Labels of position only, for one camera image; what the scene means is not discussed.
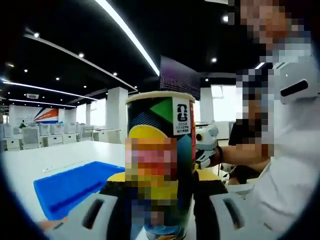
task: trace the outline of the robotic hand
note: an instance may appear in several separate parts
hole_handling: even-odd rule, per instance
[[[217,135],[219,133],[218,128],[214,123],[205,127],[195,130],[195,148],[197,150],[195,154],[196,164],[199,169],[204,169],[210,165],[210,157],[214,156],[218,151]]]

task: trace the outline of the man's arm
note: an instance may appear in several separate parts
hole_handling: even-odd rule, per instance
[[[237,144],[236,146],[221,147],[223,163],[233,165],[255,165],[267,161],[271,156],[272,145],[269,144]],[[210,167],[220,162],[220,153],[211,158]]]

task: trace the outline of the cylindrical container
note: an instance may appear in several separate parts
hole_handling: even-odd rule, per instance
[[[194,102],[191,95],[173,91],[141,93],[126,101],[126,181],[132,181],[137,202],[144,205],[150,240],[181,240],[187,233],[196,160]]]

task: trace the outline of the black ceiling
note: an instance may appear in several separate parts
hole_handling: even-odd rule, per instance
[[[158,84],[155,72],[116,22],[94,0],[44,2],[33,6],[32,14],[23,23],[24,29],[37,32],[41,39],[72,53],[84,53],[86,60],[110,73],[117,72],[121,80],[137,86],[140,92],[155,89]],[[246,27],[222,21],[222,17],[228,14],[228,6],[224,4],[204,0],[108,2],[158,68],[163,55],[203,73],[202,76],[206,73],[238,73],[255,67],[259,56],[264,53],[261,46],[248,38]],[[12,55],[6,60],[14,67],[1,66],[4,78],[77,95],[102,90],[92,96],[95,99],[106,97],[107,90],[114,87],[134,91],[134,88],[63,51],[23,37],[28,33],[28,30],[21,32]],[[211,63],[213,57],[217,58],[217,63]],[[235,79],[201,79],[202,87],[214,83],[234,84]],[[30,93],[39,94],[39,102],[73,106],[91,102],[85,98],[75,101],[78,97],[21,86],[3,84],[1,88],[1,97],[7,99],[27,100],[24,94]]]

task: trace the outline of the blue tray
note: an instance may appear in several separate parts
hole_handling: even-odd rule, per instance
[[[60,220],[83,199],[100,191],[110,176],[124,171],[124,167],[94,161],[35,180],[33,185],[47,219]]]

